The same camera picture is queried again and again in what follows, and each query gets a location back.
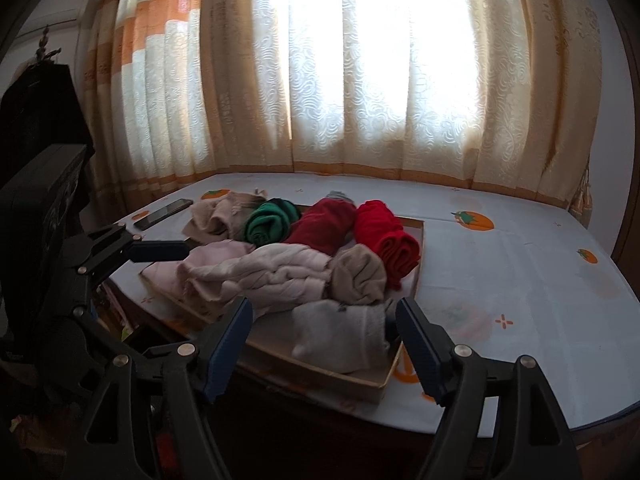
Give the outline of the pale pink thin underwear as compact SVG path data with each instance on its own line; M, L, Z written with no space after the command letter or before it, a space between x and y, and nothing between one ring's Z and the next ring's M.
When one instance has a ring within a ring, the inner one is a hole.
M235 191L217 198L199 200L189 208L191 219L182 232L200 244L218 240L242 242L248 218L266 201L266 196L262 193Z

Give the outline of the green and black underwear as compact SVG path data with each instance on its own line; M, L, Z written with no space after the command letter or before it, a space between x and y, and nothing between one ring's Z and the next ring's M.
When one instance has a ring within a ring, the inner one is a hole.
M244 224L243 238L255 247L282 243L302 213L289 200L272 198L250 214Z

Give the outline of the light pink quilted garment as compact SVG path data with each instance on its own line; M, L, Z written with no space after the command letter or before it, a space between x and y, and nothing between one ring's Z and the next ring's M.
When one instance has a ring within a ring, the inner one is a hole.
M306 245L262 247L221 240L198 246L181 261L154 262L142 278L189 312L212 320L235 298L248 299L254 317L323 298L331 257Z

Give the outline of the beige brown underwear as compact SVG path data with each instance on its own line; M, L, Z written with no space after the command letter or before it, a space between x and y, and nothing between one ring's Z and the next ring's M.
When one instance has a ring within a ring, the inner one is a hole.
M329 262L333 299L350 306L378 304L385 297L386 271L381 258L366 245L338 252Z

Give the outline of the bright red underwear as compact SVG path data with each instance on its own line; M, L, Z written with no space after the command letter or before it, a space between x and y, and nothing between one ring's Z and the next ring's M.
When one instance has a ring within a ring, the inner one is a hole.
M387 287L401 289L401 281L419 264L421 246L382 200L367 200L356 211L354 239L382 260Z

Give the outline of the dark red underwear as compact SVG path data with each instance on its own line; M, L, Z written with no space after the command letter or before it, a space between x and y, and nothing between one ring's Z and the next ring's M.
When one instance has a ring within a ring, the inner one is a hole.
M355 224L356 211L356 206L347 200L322 198L291 226L285 241L334 256L347 243Z

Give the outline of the black smartphone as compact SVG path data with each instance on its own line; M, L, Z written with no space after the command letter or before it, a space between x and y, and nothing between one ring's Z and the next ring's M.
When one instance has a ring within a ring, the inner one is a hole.
M180 200L174 200L172 203L160 207L156 211L152 211L144 218L141 218L134 222L134 227L140 231L146 231L152 226L156 226L160 222L178 214L181 211L189 209L194 204L193 200L187 200L186 198L180 198Z

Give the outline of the white persimmon print tablecloth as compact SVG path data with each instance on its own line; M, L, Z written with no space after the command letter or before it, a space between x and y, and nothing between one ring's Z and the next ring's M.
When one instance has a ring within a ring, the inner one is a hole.
M181 196L265 191L299 205L329 192L382 200L423 224L416 300L451 339L486 358L536 359L570 428L639 402L639 303L591 234L565 210L413 182L312 174L218 174Z

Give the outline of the shallow cardboard box lid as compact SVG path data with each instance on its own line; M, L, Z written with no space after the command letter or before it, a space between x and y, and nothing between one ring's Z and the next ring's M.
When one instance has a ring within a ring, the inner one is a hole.
M250 300L255 370L291 388L378 403L409 362L395 310L402 296L416 294L420 270L414 266L393 290L378 255L351 238L335 256L301 244L218 240L182 261L151 263L140 278L169 304L168 320L183 333L220 320L236 298Z

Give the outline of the black hanging clothes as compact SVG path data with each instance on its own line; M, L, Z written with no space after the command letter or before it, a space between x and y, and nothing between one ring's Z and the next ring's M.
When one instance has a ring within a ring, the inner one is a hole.
M52 144L85 145L92 135L65 64L29 66L1 99L1 183L7 184Z

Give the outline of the orange and cream curtain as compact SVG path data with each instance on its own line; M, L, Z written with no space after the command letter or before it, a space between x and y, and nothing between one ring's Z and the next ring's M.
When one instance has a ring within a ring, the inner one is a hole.
M591 0L101 0L85 69L96 202L213 174L360 174L589 204Z

